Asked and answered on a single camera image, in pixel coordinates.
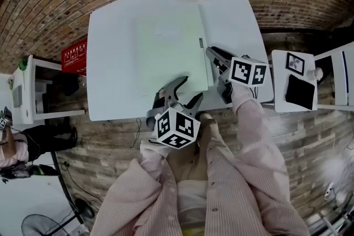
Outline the small white cup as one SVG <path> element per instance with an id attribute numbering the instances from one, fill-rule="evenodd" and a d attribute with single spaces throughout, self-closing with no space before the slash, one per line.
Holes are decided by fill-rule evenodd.
<path id="1" fill-rule="evenodd" d="M 323 70 L 320 67 L 317 67 L 313 70 L 308 70 L 306 73 L 308 80 L 312 81 L 320 81 L 323 78 L 323 75 Z"/>

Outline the black standing fan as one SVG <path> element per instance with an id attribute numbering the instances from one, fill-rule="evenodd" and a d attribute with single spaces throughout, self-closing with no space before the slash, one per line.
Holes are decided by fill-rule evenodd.
<path id="1" fill-rule="evenodd" d="M 82 198 L 72 199 L 65 187 L 63 176 L 59 166 L 69 168 L 68 162 L 59 163 L 57 160 L 49 165 L 29 164 L 24 167 L 24 176 L 55 176 L 64 189 L 64 195 L 69 203 L 71 211 L 61 221 L 57 222 L 42 214 L 30 214 L 26 216 L 21 225 L 22 236 L 74 236 L 75 233 L 68 233 L 65 227 L 74 220 L 82 221 L 83 218 L 93 219 L 95 212 L 92 207 Z"/>

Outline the white power strip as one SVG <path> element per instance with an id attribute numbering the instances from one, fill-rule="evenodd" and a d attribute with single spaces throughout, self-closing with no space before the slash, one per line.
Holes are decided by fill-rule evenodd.
<path id="1" fill-rule="evenodd" d="M 331 195 L 332 189 L 333 189 L 334 183 L 330 182 L 326 188 L 325 194 L 324 194 L 324 198 L 327 200 L 329 198 L 329 196 Z"/>

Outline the white side table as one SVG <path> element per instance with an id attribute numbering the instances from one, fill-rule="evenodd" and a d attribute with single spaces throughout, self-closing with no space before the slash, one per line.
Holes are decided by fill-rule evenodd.
<path id="1" fill-rule="evenodd" d="M 84 115 L 84 109 L 76 111 L 52 112 L 52 113 L 38 113 L 36 109 L 35 97 L 35 72 L 37 67 L 61 71 L 61 65 L 53 62 L 36 59 L 33 55 L 28 57 L 27 67 L 25 71 L 16 69 L 13 73 L 13 87 L 21 87 L 22 90 L 22 104 L 16 108 L 11 106 L 14 124 L 34 124 L 38 120 L 64 118 Z"/>

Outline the red box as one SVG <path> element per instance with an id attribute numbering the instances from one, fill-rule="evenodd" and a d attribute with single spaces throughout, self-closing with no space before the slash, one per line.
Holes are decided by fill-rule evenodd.
<path id="1" fill-rule="evenodd" d="M 86 76 L 87 39 L 64 49 L 61 52 L 61 70 L 63 73 Z"/>

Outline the person's right forearm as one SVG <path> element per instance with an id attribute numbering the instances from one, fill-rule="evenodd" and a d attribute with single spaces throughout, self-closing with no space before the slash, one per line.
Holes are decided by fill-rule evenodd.
<path id="1" fill-rule="evenodd" d="M 242 145 L 235 165 L 261 195 L 289 202 L 289 176 L 285 160 L 272 141 L 268 117 L 248 87 L 233 83 L 232 88 L 232 108 L 238 118 L 237 139 Z"/>

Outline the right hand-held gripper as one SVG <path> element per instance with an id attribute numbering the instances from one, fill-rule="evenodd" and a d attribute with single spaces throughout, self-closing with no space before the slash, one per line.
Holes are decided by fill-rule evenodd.
<path id="1" fill-rule="evenodd" d="M 234 54 L 212 46 L 206 49 L 206 56 L 217 70 L 217 91 L 222 100 L 231 103 L 232 83 L 256 88 L 264 85 L 268 64 Z"/>

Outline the black bag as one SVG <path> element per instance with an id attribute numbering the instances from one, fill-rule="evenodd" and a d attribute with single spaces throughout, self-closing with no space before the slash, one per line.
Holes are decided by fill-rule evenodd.
<path id="1" fill-rule="evenodd" d="M 71 96 L 80 88 L 79 75 L 59 73 L 54 77 L 54 85 L 60 86 L 65 96 Z"/>

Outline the large white table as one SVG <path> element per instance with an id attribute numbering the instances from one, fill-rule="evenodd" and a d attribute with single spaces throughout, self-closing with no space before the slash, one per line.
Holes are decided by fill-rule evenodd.
<path id="1" fill-rule="evenodd" d="M 134 21 L 165 8 L 199 5 L 206 49 L 216 46 L 237 56 L 267 61 L 262 36 L 248 0 L 116 0 L 90 15 L 87 44 L 87 98 L 92 121 L 144 117 L 153 97 L 139 93 Z M 216 90 L 217 72 L 202 91 L 202 110 L 225 108 Z M 179 93 L 186 103 L 199 92 Z"/>

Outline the person's left forearm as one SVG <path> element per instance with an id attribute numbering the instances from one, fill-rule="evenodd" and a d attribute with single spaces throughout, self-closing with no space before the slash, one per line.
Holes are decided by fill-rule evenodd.
<path id="1" fill-rule="evenodd" d="M 140 166 L 154 179 L 158 179 L 163 170 L 168 155 L 174 149 L 159 143 L 144 140 L 140 144 L 142 161 Z"/>

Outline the pale green cloth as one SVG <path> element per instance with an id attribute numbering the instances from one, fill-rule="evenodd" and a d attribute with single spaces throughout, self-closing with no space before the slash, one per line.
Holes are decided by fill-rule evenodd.
<path id="1" fill-rule="evenodd" d="M 172 80 L 187 76 L 178 93 L 206 91 L 212 82 L 205 58 L 205 33 L 199 5 L 165 8 L 135 21 L 139 93 L 153 97 Z"/>

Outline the person's torso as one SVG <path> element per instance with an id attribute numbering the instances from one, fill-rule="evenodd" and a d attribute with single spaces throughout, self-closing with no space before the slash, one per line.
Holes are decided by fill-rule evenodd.
<path id="1" fill-rule="evenodd" d="M 309 236 L 289 202 L 261 195 L 241 175 L 235 158 L 207 150 L 205 236 Z M 156 180 L 132 161 L 109 189 L 91 236 L 182 236 L 176 184 L 167 163 Z"/>

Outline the black picture frame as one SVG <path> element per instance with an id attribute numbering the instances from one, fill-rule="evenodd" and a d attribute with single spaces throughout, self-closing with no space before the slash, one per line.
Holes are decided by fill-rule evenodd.
<path id="1" fill-rule="evenodd" d="M 305 60 L 291 53 L 287 53 L 285 68 L 303 76 L 304 75 Z"/>

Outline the person's legs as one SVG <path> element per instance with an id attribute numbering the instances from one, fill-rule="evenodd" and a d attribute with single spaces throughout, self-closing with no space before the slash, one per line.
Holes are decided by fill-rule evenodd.
<path id="1" fill-rule="evenodd" d="M 211 114 L 202 112 L 198 118 L 201 125 L 196 142 L 180 150 L 172 150 L 167 157 L 167 162 L 176 182 L 185 180 L 206 181 L 206 152 L 213 142 L 223 142 L 217 122 Z"/>

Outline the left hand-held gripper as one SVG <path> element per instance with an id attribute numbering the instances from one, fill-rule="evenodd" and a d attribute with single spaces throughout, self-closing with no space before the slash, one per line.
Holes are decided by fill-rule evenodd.
<path id="1" fill-rule="evenodd" d="M 147 127 L 153 131 L 151 143 L 182 149 L 196 141 L 200 127 L 196 114 L 204 95 L 195 95 L 188 104 L 179 102 L 177 90 L 188 78 L 178 77 L 156 93 L 146 117 Z"/>

